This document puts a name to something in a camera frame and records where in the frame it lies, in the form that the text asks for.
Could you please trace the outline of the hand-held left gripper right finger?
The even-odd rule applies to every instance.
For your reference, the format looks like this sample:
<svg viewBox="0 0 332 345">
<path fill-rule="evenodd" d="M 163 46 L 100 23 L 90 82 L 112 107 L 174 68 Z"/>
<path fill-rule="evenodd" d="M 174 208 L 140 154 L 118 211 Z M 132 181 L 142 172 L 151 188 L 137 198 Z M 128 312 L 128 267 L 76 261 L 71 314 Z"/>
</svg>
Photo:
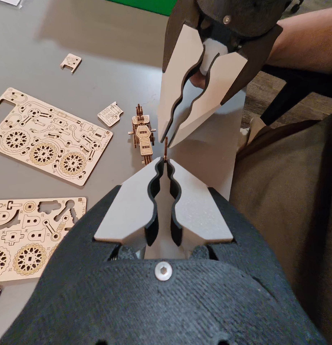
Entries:
<svg viewBox="0 0 332 345">
<path fill-rule="evenodd" d="M 233 234 L 207 184 L 173 159 L 168 159 L 167 175 L 174 198 L 171 237 L 180 251 L 172 258 L 189 258 L 197 246 L 232 243 Z"/>
</svg>

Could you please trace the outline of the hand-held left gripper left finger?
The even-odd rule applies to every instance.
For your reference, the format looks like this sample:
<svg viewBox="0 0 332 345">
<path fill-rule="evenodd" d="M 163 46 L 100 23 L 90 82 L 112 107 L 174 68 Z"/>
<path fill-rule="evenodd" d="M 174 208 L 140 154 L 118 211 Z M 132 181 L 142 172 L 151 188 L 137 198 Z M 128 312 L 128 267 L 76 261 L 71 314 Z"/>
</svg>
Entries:
<svg viewBox="0 0 332 345">
<path fill-rule="evenodd" d="M 109 206 L 94 239 L 119 243 L 145 258 L 159 233 L 158 206 L 164 158 L 157 158 L 125 180 Z"/>
</svg>

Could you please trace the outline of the person's olive clothing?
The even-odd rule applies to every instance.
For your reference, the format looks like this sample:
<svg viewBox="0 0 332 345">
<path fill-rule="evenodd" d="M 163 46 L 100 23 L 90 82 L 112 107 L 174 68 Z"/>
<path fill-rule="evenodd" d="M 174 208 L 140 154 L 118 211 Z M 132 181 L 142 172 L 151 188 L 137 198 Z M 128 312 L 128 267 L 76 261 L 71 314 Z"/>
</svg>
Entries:
<svg viewBox="0 0 332 345">
<path fill-rule="evenodd" d="M 263 127 L 237 154 L 230 202 L 263 235 L 332 344 L 332 114 Z"/>
</svg>

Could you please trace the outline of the person's shoe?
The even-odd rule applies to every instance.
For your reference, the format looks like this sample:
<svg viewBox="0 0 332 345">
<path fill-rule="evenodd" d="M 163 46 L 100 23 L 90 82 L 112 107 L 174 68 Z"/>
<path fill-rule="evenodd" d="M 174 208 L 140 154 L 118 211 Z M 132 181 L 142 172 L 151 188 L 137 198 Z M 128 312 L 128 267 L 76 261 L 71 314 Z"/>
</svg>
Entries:
<svg viewBox="0 0 332 345">
<path fill-rule="evenodd" d="M 237 153 L 244 149 L 255 138 L 258 132 L 265 127 L 266 124 L 260 117 L 254 117 L 250 121 L 248 128 L 241 128 L 238 136 Z"/>
</svg>

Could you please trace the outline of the wooden motorcycle model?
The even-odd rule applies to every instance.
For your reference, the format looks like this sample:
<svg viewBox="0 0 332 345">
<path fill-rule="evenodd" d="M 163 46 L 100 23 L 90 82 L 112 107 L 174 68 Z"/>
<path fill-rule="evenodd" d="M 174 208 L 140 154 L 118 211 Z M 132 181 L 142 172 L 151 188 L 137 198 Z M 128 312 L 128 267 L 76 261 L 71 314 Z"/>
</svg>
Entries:
<svg viewBox="0 0 332 345">
<path fill-rule="evenodd" d="M 139 146 L 140 154 L 143 158 L 142 163 L 148 165 L 152 161 L 153 150 L 155 144 L 154 132 L 156 129 L 151 128 L 149 115 L 143 114 L 140 104 L 136 107 L 136 116 L 132 117 L 132 131 L 128 132 L 133 136 L 134 148 Z"/>
</svg>

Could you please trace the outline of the green box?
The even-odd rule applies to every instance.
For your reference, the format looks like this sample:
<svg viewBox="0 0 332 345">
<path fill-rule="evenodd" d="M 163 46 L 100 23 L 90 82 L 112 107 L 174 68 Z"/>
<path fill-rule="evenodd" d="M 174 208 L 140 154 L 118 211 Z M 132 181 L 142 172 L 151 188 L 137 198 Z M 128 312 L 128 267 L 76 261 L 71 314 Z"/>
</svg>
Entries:
<svg viewBox="0 0 332 345">
<path fill-rule="evenodd" d="M 176 0 L 110 0 L 125 6 L 141 9 L 151 13 L 169 16 Z"/>
</svg>

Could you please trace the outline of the person's right hand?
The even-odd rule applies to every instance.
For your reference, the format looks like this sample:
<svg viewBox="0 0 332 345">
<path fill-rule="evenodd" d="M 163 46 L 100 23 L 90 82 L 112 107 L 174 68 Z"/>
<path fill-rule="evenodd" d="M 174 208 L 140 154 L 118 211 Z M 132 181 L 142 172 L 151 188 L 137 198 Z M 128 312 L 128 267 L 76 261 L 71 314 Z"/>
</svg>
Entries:
<svg viewBox="0 0 332 345">
<path fill-rule="evenodd" d="M 202 74 L 200 70 L 196 70 L 196 71 L 193 70 L 189 74 L 189 80 L 194 87 L 200 88 L 203 90 L 206 87 L 207 76 L 208 76 L 208 73 Z"/>
</svg>

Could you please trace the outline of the black office chair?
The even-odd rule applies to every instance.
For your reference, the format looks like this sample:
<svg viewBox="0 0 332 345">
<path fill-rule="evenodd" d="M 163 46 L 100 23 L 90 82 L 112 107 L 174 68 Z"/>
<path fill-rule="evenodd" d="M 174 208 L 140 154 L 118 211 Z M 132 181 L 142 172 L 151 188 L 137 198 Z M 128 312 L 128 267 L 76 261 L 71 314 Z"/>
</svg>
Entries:
<svg viewBox="0 0 332 345">
<path fill-rule="evenodd" d="M 262 71 L 286 82 L 261 116 L 266 125 L 271 125 L 311 92 L 332 98 L 332 75 L 270 65 L 264 65 Z"/>
</svg>

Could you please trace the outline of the partly punched wooden puzzle sheet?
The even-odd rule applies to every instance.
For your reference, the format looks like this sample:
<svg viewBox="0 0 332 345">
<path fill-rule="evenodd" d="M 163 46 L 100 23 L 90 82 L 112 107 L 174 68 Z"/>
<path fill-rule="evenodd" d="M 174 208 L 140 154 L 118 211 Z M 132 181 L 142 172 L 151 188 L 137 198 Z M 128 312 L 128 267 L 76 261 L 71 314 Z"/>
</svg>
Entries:
<svg viewBox="0 0 332 345">
<path fill-rule="evenodd" d="M 40 278 L 86 206 L 86 197 L 0 200 L 0 284 Z"/>
</svg>

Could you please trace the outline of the full wooden puzzle sheet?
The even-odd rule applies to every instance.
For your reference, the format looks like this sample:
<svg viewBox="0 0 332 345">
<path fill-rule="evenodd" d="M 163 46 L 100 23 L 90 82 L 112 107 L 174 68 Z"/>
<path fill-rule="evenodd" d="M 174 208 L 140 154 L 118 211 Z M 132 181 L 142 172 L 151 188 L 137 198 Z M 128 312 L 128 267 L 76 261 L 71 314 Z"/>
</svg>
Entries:
<svg viewBox="0 0 332 345">
<path fill-rule="evenodd" d="M 15 88 L 2 101 L 14 108 L 0 123 L 0 153 L 83 186 L 113 133 Z"/>
</svg>

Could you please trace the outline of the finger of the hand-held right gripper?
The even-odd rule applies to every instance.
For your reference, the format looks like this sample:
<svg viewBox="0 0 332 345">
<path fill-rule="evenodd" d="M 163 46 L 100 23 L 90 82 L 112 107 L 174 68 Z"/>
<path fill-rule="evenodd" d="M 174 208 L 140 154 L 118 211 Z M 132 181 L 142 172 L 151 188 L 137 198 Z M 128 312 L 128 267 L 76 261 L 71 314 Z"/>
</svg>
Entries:
<svg viewBox="0 0 332 345">
<path fill-rule="evenodd" d="M 217 56 L 213 60 L 207 73 L 206 88 L 192 101 L 189 115 L 174 132 L 169 148 L 186 139 L 221 107 L 223 98 L 246 63 L 247 59 L 237 52 Z"/>
<path fill-rule="evenodd" d="M 187 24 L 169 27 L 164 40 L 164 58 L 160 104 L 158 108 L 158 138 L 164 140 L 173 122 L 173 114 L 182 101 L 186 80 L 203 61 L 205 48 L 199 32 Z"/>
</svg>

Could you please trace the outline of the slotted wooden sheet offcut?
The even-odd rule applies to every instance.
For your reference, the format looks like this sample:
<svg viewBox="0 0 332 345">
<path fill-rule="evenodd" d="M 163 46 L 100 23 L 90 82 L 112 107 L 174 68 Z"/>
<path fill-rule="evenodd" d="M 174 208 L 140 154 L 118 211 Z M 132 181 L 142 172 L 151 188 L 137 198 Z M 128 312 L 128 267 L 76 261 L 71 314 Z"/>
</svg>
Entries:
<svg viewBox="0 0 332 345">
<path fill-rule="evenodd" d="M 112 127 L 120 121 L 120 116 L 124 111 L 118 106 L 117 102 L 113 102 L 98 114 L 98 118 L 107 126 Z"/>
</svg>

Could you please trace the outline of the person's right forearm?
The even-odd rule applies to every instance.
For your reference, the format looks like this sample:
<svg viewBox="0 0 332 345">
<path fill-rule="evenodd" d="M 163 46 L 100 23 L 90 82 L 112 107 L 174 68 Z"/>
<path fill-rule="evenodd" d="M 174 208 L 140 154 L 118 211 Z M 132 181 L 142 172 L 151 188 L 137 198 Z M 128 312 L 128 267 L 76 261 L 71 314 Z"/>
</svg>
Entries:
<svg viewBox="0 0 332 345">
<path fill-rule="evenodd" d="M 332 75 L 332 8 L 278 21 L 283 28 L 266 64 Z"/>
</svg>

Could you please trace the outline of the small notched wooden offcut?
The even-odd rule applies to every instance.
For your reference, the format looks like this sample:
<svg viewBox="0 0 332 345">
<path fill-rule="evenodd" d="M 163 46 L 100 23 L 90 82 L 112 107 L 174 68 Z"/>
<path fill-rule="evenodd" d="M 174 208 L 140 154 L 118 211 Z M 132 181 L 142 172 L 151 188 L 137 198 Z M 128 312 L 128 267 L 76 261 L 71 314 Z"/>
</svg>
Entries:
<svg viewBox="0 0 332 345">
<path fill-rule="evenodd" d="M 68 68 L 71 70 L 71 73 L 73 74 L 76 71 L 77 67 L 81 64 L 81 62 L 81 57 L 69 53 L 60 64 L 60 68 Z"/>
</svg>

